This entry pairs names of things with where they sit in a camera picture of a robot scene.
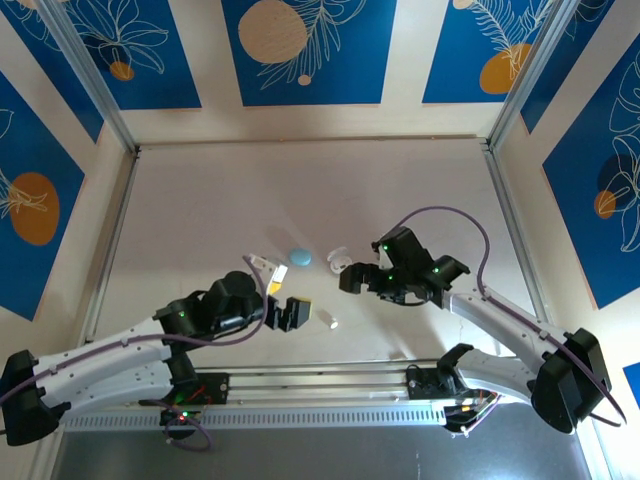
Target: blue round object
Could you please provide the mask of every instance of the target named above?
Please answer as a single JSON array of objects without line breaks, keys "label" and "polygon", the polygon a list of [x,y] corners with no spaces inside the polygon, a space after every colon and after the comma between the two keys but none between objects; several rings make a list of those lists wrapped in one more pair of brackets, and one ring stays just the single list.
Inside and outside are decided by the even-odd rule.
[{"label": "blue round object", "polygon": [[289,252],[289,260],[298,267],[306,267],[311,263],[311,252],[304,248],[294,248]]}]

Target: beige circle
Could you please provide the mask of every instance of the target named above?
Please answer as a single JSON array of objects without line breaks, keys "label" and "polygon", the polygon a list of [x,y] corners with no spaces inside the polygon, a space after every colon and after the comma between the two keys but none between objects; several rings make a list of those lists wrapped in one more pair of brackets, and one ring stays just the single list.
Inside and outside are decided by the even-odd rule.
[{"label": "beige circle", "polygon": [[464,10],[473,5],[474,0],[453,0],[453,7],[458,10]]},{"label": "beige circle", "polygon": [[254,4],[238,24],[240,43],[256,62],[282,63],[307,45],[307,28],[290,5],[280,0]]},{"label": "beige circle", "polygon": [[298,83],[303,87],[306,87],[307,85],[311,85],[311,77],[309,75],[300,75],[298,77]]},{"label": "beige circle", "polygon": [[[30,8],[31,10],[36,9],[35,0],[16,0],[20,5]],[[69,0],[58,0],[58,3],[68,2]]]}]

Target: gray floor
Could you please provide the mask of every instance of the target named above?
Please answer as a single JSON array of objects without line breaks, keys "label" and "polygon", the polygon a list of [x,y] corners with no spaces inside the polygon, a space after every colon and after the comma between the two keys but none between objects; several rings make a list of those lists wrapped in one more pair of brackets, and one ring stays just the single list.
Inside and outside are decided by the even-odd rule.
[{"label": "gray floor", "polygon": [[441,427],[223,430],[212,454],[167,446],[159,432],[73,433],[54,480],[589,478],[575,436],[523,405],[504,405],[470,438]]}]

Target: orange circle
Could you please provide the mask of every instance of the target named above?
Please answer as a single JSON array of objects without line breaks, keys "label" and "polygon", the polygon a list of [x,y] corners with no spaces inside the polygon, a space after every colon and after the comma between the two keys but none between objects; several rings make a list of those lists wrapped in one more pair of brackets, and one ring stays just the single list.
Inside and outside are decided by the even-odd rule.
[{"label": "orange circle", "polygon": [[[46,197],[37,202],[39,208],[27,203],[29,200],[35,203],[38,197],[45,194]],[[60,202],[53,183],[39,173],[23,173],[13,181],[9,195],[20,201],[9,212],[13,229],[18,236],[36,246],[49,243],[56,233],[60,219]]]},{"label": "orange circle", "polygon": [[609,190],[603,190],[596,196],[594,202],[596,215],[600,218],[607,219],[616,213],[616,197]]},{"label": "orange circle", "polygon": [[135,72],[133,71],[133,68],[131,68],[131,65],[120,61],[113,62],[109,65],[109,71],[111,72],[111,75],[121,82],[133,80],[133,77],[135,76]]},{"label": "orange circle", "polygon": [[491,57],[482,67],[480,88],[494,95],[509,93],[530,50],[528,43],[519,43]]}]

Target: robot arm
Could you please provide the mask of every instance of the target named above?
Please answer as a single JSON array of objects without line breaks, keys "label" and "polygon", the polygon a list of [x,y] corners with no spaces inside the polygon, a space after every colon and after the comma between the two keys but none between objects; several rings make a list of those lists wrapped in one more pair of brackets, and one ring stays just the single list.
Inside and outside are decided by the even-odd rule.
[{"label": "robot arm", "polygon": [[569,334],[543,324],[478,282],[456,259],[432,258],[406,227],[396,227],[372,247],[379,263],[347,267],[340,276],[342,290],[357,294],[364,283],[382,300],[416,305],[405,301],[412,293],[422,303],[432,302],[470,320],[516,355],[497,357],[459,344],[440,359],[430,387],[452,396],[466,390],[509,395],[530,403],[549,425],[564,433],[572,433],[604,398],[603,390],[611,389],[598,341],[586,330]]},{"label": "robot arm", "polygon": [[[249,258],[265,291],[276,290],[286,267]],[[271,296],[264,302],[251,276],[236,271],[214,282],[209,291],[175,300],[109,338],[39,359],[27,350],[15,353],[7,360],[0,384],[7,443],[34,442],[89,411],[147,399],[171,402],[176,395],[189,395],[199,385],[189,350],[258,320],[274,330],[290,331],[308,320],[309,307],[309,302],[295,298],[289,298],[284,309]]]}]

